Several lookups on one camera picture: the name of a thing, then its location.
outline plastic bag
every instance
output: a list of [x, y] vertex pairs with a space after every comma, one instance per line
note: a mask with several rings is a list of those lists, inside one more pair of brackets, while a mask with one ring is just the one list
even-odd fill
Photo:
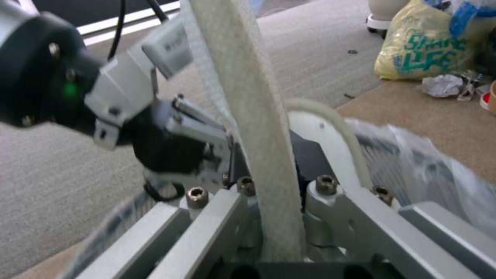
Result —
[[401, 204], [433, 201], [496, 238], [496, 188], [427, 138], [395, 126], [347, 119], [374, 185], [392, 191]]
[[489, 5], [495, 0], [452, 0], [453, 16], [449, 23], [449, 33], [458, 38], [474, 17], [495, 17], [496, 9]]
[[375, 72], [387, 79], [421, 79], [472, 68], [496, 21], [476, 18], [462, 36], [453, 38], [450, 20], [450, 14], [411, 0], [392, 20]]

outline green led light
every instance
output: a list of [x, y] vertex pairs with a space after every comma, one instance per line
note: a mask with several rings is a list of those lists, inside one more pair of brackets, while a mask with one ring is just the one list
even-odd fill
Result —
[[63, 94], [65, 98], [75, 98], [77, 96], [77, 85], [74, 82], [68, 82], [64, 85]]

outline white felt strap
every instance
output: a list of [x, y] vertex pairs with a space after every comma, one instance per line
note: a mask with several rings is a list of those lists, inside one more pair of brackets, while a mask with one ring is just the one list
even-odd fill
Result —
[[181, 0], [207, 94], [231, 121], [256, 184], [262, 259], [299, 261], [305, 236], [287, 118], [261, 34], [245, 0]]

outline gray carpet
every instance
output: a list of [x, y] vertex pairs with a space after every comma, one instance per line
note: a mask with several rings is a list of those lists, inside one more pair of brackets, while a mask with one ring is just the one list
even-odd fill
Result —
[[[358, 96], [376, 87], [373, 62], [382, 40], [367, 32], [367, 13], [366, 1], [318, 0], [260, 18], [282, 96], [336, 107], [348, 101], [344, 93]], [[123, 46], [137, 37], [125, 36]], [[104, 57], [105, 44], [90, 49]], [[160, 86], [161, 96], [181, 92], [214, 113], [194, 66]], [[0, 278], [81, 240], [141, 184], [129, 148], [108, 152], [53, 125], [29, 131], [1, 125]]]

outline yellow plastic bag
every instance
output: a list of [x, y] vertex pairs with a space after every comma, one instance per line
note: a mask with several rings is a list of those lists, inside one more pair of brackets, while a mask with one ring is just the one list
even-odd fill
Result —
[[420, 79], [471, 69], [495, 20], [476, 18], [462, 36], [453, 38], [450, 19], [422, 0], [410, 0], [391, 22], [375, 73], [386, 79]]

